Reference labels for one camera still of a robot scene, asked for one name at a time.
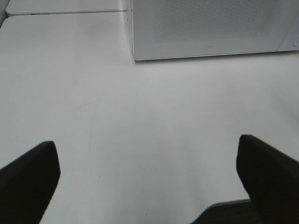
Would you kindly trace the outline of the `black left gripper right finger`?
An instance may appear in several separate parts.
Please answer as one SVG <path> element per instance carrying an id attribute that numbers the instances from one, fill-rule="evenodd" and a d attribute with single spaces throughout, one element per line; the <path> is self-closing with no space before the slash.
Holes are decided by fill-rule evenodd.
<path id="1" fill-rule="evenodd" d="M 265 224 L 299 222 L 299 163 L 253 135 L 239 139 L 236 170 Z"/>

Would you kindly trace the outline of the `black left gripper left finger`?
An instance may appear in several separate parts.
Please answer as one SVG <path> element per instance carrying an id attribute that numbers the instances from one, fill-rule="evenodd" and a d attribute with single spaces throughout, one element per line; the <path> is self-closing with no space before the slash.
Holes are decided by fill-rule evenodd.
<path id="1" fill-rule="evenodd" d="M 61 175 L 53 141 L 44 141 L 0 170 L 0 222 L 38 224 Z"/>

